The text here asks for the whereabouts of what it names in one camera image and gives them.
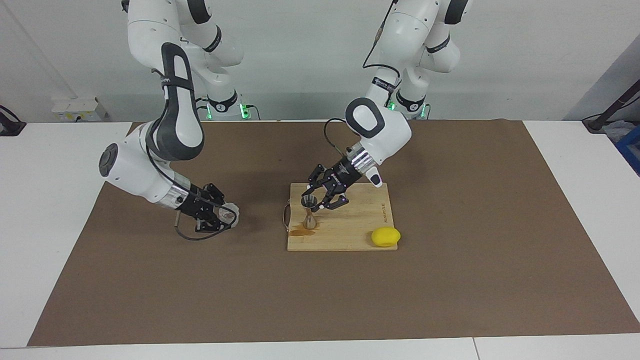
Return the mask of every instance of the light gray wall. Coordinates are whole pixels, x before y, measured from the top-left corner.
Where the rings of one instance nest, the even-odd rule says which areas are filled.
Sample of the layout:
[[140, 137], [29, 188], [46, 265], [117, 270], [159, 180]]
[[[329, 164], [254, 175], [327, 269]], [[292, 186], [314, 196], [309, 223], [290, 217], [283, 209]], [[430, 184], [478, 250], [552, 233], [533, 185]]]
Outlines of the light gray wall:
[[[74, 92], [97, 96], [115, 120], [152, 120], [156, 75], [127, 46], [118, 0], [5, 2]], [[360, 65], [388, 0], [217, 0], [214, 18], [244, 45], [231, 68], [266, 119], [344, 116], [372, 70]], [[435, 74], [436, 119], [563, 118], [638, 33], [638, 0], [476, 0], [452, 31], [462, 60]], [[0, 102], [27, 121], [52, 121], [61, 96], [0, 13]]]
[[[571, 109], [564, 120], [581, 120], [604, 112], [640, 79], [640, 35]], [[633, 101], [640, 93], [631, 98]], [[618, 110], [611, 120], [640, 120], [640, 101]]]

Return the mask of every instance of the black cable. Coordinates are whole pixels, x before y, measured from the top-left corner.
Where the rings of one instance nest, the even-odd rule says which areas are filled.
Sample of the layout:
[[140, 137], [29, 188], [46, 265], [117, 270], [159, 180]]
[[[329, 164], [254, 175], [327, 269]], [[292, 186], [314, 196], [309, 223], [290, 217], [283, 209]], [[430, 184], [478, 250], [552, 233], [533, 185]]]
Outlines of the black cable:
[[[630, 102], [626, 103], [624, 106], [621, 106], [620, 109], [618, 109], [617, 111], [620, 111], [620, 110], [626, 108], [627, 106], [631, 106], [634, 102], [638, 101], [638, 99], [640, 99], [640, 96], [636, 97], [633, 101], [630, 101]], [[582, 119], [580, 121], [589, 120], [592, 117], [597, 117], [597, 116], [600, 116], [602, 114], [604, 114], [604, 113], [599, 113], [599, 114], [595, 114], [595, 115], [592, 115], [592, 116], [588, 116], [588, 117], [586, 117], [586, 118], [584, 118], [584, 119]]]
[[18, 122], [22, 122], [22, 121], [20, 120], [20, 118], [18, 118], [18, 115], [14, 114], [14, 113], [13, 113], [13, 111], [11, 111], [11, 110], [9, 110], [9, 109], [5, 108], [5, 107], [4, 107], [4, 106], [2, 106], [2, 105], [0, 105], [0, 109], [4, 110], [7, 114], [9, 114], [9, 115], [13, 116], [13, 117], [15, 118], [15, 120], [18, 120]]
[[[153, 135], [155, 133], [155, 131], [158, 129], [158, 126], [160, 125], [160, 119], [164, 116], [164, 114], [166, 113], [166, 109], [167, 109], [167, 104], [168, 101], [165, 102], [164, 104], [164, 110], [162, 115], [160, 115], [160, 117], [158, 119], [156, 119], [156, 121], [151, 125], [151, 129], [150, 129], [150, 133], [151, 133], [151, 137], [153, 138]], [[208, 199], [205, 199], [201, 196], [199, 196], [197, 193], [192, 192], [190, 189], [185, 188], [184, 186], [182, 186], [181, 184], [179, 184], [178, 182], [176, 182], [176, 180], [172, 179], [169, 177], [169, 175], [165, 174], [165, 172], [163, 172], [157, 165], [157, 163], [154, 161], [153, 157], [151, 156], [151, 150], [149, 149], [149, 146], [147, 145], [147, 156], [149, 158], [149, 161], [151, 162], [151, 165], [153, 165], [153, 167], [156, 169], [156, 171], [158, 172], [158, 174], [162, 175], [165, 179], [169, 180], [169, 182], [171, 182], [173, 185], [175, 185], [177, 188], [187, 192], [189, 195], [193, 196], [194, 198], [196, 198], [197, 200], [200, 200], [210, 206], [213, 206], [214, 208], [219, 208], [219, 209], [224, 209], [227, 210], [229, 212], [231, 212], [234, 215], [234, 219], [233, 221], [231, 221], [231, 224], [226, 224], [223, 222], [223, 226], [222, 229], [216, 231], [215, 233], [212, 233], [210, 235], [207, 236], [203, 236], [201, 238], [190, 238], [189, 236], [184, 235], [180, 229], [178, 228], [177, 225], [174, 226], [175, 232], [181, 237], [184, 238], [185, 240], [189, 240], [189, 241], [202, 241], [202, 240], [206, 240], [206, 239], [210, 239], [220, 233], [222, 233], [223, 231], [229, 230], [231, 228], [231, 225], [233, 223], [236, 222], [237, 220], [237, 213], [229, 208], [227, 208], [224, 205], [218, 205], [215, 202], [209, 201]]]
[[260, 117], [260, 110], [258, 109], [258, 107], [256, 105], [247, 105], [247, 108], [255, 108], [255, 111], [258, 113], [258, 120], [262, 121], [262, 118]]
[[382, 23], [380, 24], [380, 29], [378, 30], [378, 34], [376, 34], [376, 39], [373, 42], [373, 46], [371, 47], [371, 50], [369, 50], [369, 54], [367, 55], [366, 59], [362, 63], [362, 68], [363, 69], [368, 69], [369, 67], [383, 67], [383, 68], [386, 68], [386, 69], [389, 69], [389, 70], [393, 70], [398, 75], [398, 78], [401, 78], [402, 75], [400, 75], [400, 72], [398, 71], [398, 69], [396, 69], [393, 66], [385, 65], [385, 64], [369, 64], [369, 65], [366, 65], [367, 61], [369, 61], [369, 58], [371, 57], [371, 54], [373, 53], [373, 50], [376, 48], [376, 45], [378, 45], [378, 40], [380, 39], [380, 36], [382, 35], [382, 31], [385, 28], [385, 23], [387, 22], [387, 19], [389, 18], [389, 14], [391, 14], [391, 9], [393, 9], [393, 7], [394, 7], [394, 5], [396, 3], [397, 3], [397, 0], [393, 0], [391, 2], [391, 4], [389, 5], [389, 9], [387, 10], [387, 14], [385, 15], [385, 18], [382, 20]]
[[345, 121], [345, 120], [342, 120], [342, 119], [338, 119], [337, 117], [334, 117], [334, 118], [331, 118], [331, 119], [327, 120], [327, 121], [324, 123], [324, 128], [323, 128], [324, 139], [326, 140], [326, 142], [328, 142], [328, 143], [329, 143], [329, 145], [331, 145], [331, 146], [332, 146], [332, 147], [333, 147], [337, 152], [339, 152], [341, 156], [345, 156], [345, 155], [344, 155], [344, 153], [343, 153], [343, 152], [342, 152], [342, 151], [341, 151], [337, 146], [335, 146], [335, 145], [331, 142], [331, 140], [329, 140], [329, 136], [326, 134], [326, 126], [327, 126], [327, 125], [329, 125], [329, 123], [330, 123], [331, 121], [341, 121], [341, 122], [344, 122], [344, 123], [346, 123], [346, 121]]

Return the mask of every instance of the lemon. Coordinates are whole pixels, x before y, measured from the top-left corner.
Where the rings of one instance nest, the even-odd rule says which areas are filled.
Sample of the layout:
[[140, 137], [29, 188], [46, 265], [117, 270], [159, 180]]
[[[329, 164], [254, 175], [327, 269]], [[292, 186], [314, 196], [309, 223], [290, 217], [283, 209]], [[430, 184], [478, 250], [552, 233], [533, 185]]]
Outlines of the lemon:
[[400, 232], [395, 227], [379, 227], [371, 233], [371, 241], [379, 247], [391, 247], [400, 240]]

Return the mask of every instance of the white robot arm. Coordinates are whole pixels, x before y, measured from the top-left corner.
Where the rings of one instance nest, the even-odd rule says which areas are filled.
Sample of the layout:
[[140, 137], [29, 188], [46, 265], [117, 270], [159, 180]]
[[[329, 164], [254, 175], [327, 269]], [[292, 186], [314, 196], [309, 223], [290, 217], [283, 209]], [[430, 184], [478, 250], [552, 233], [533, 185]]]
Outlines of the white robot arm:
[[[159, 119], [107, 147], [99, 161], [100, 174], [126, 192], [193, 217], [196, 231], [211, 233], [204, 237], [209, 238], [237, 224], [237, 206], [225, 202], [213, 184], [203, 188], [192, 184], [174, 172], [170, 162], [193, 159], [204, 145], [191, 71], [213, 78], [205, 71], [207, 59], [226, 66], [239, 63], [242, 52], [231, 38], [221, 36], [204, 0], [125, 0], [122, 4], [128, 13], [131, 54], [161, 75], [165, 106]], [[199, 47], [189, 46], [185, 52], [181, 37]], [[215, 84], [211, 89], [218, 91]], [[179, 234], [189, 240], [204, 239]]]
[[[347, 204], [344, 192], [362, 176], [374, 186], [382, 186], [378, 166], [411, 138], [405, 114], [417, 114], [424, 104], [429, 85], [425, 71], [450, 72], [460, 60], [449, 26], [460, 22], [471, 3], [472, 0], [392, 1], [374, 43], [375, 47], [379, 42], [380, 63], [363, 65], [377, 67], [376, 75], [366, 96], [352, 101], [345, 114], [346, 124], [361, 140], [347, 148], [346, 155], [332, 168], [318, 164], [311, 173], [303, 196], [318, 188], [326, 190], [312, 211]], [[387, 108], [394, 92], [401, 111]]]

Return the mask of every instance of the wooden cutting board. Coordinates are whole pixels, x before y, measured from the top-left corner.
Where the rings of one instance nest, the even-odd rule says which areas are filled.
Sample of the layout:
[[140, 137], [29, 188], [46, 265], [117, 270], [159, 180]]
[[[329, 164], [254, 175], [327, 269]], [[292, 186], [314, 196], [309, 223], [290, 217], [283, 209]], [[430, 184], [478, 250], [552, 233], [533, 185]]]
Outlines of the wooden cutting board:
[[[384, 226], [394, 226], [387, 184], [375, 188], [369, 183], [351, 185], [346, 196], [349, 204], [335, 210], [321, 209], [315, 213], [316, 228], [302, 225], [307, 213], [300, 204], [305, 183], [292, 183], [290, 193], [288, 251], [393, 251], [393, 247], [377, 247], [371, 233]], [[321, 190], [316, 197], [324, 195]]]

